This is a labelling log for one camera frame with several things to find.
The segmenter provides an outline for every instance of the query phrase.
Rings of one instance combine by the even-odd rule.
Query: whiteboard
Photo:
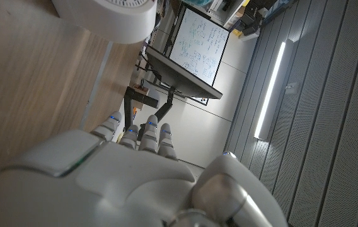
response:
[[[170,59],[212,86],[229,32],[186,9]]]

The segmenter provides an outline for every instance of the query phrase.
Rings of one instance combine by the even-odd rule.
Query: white wall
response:
[[[160,51],[165,46],[172,23],[163,21],[161,24],[153,43]],[[230,34],[213,86],[223,94],[220,100],[210,99],[204,106],[175,96],[172,109],[159,125],[165,122],[171,125],[179,159],[206,167],[224,151],[255,44],[256,39],[242,42]],[[166,101],[166,94],[160,90],[160,105]],[[137,113],[134,123],[144,123],[155,111],[152,107],[144,107]]]

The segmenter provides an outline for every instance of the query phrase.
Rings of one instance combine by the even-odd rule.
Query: gray wall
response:
[[[295,41],[269,137],[253,137],[280,45]],[[358,226],[358,0],[299,0],[260,34],[228,136],[293,226]]]

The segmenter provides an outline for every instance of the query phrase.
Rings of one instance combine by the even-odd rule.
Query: robotic hand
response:
[[[0,226],[287,226],[271,193],[232,153],[195,181],[169,124],[152,115],[111,142],[114,112],[90,134],[59,134],[0,171]]]

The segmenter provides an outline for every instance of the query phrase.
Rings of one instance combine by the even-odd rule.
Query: wooden surface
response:
[[[83,118],[108,41],[51,0],[0,0],[0,167]],[[113,44],[85,129],[118,110],[141,43]]]

